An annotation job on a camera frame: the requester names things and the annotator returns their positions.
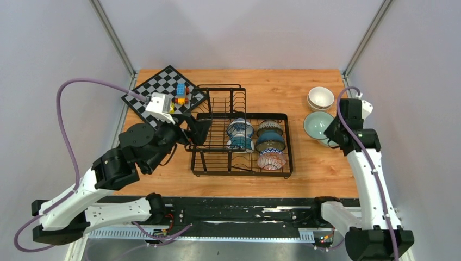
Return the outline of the white green striped bowl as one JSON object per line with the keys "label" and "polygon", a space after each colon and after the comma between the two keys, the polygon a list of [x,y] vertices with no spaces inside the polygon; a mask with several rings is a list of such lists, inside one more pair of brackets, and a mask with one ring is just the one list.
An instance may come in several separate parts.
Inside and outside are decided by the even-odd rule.
{"label": "white green striped bowl", "polygon": [[306,134],[315,140],[326,138],[324,131],[332,123],[334,117],[324,111],[315,111],[306,116],[303,128]]}

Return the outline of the cream white bowl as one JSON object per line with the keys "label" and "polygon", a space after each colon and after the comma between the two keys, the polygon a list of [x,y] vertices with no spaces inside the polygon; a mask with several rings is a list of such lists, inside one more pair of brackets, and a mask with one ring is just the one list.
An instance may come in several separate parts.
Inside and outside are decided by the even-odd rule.
{"label": "cream white bowl", "polygon": [[326,111],[334,103],[335,96],[327,88],[316,86],[307,95],[307,102],[313,111]]}

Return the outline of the black wire dish rack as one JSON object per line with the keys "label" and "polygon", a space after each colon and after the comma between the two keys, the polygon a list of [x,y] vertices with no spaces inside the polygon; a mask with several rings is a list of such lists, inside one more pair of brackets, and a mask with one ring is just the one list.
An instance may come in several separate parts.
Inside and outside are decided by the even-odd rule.
{"label": "black wire dish rack", "polygon": [[210,120],[203,145],[189,145],[191,170],[199,176],[289,178],[293,160],[288,116],[246,110],[240,84],[200,84],[205,100],[192,111]]}

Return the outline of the dark blue bowl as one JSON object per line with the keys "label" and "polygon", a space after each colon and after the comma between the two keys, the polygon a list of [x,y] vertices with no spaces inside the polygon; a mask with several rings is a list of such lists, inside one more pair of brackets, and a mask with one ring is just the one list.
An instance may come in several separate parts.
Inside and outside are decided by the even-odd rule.
{"label": "dark blue bowl", "polygon": [[268,130],[258,136],[255,148],[258,152],[262,152],[268,148],[283,151],[286,148],[286,143],[280,134],[273,130]]}

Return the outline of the light green celadon bowl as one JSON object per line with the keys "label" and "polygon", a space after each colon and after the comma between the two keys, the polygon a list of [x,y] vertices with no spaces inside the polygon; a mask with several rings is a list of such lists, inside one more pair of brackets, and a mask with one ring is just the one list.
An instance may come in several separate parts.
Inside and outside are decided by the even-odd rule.
{"label": "light green celadon bowl", "polygon": [[323,146],[330,147],[330,148],[339,146],[336,142],[334,142],[333,140],[329,138],[319,140],[319,143]]}

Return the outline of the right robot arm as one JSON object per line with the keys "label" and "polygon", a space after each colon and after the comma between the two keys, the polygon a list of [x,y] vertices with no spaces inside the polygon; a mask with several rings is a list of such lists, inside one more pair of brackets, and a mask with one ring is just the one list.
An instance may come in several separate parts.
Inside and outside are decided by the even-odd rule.
{"label": "right robot arm", "polygon": [[399,260],[414,244],[414,234],[403,228],[390,200],[378,134],[363,126],[365,106],[359,99],[339,99],[337,115],[325,130],[353,171],[361,217],[332,200],[314,208],[310,219],[318,227],[330,223],[343,236],[351,260]]}

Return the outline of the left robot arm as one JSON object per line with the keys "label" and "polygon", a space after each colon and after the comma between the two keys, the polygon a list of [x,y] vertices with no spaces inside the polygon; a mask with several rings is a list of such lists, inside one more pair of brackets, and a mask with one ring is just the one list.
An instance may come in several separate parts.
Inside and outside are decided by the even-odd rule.
{"label": "left robot arm", "polygon": [[162,123],[157,128],[137,123],[119,135],[119,145],[94,161],[79,180],[58,197],[37,200],[33,214],[39,224],[33,229],[36,243],[66,245],[96,229],[124,222],[163,223],[167,210],[162,197],[151,193],[125,203],[99,204],[99,200],[137,182],[140,174],[152,174],[176,145],[202,145],[212,124],[210,119],[180,117],[188,124]]}

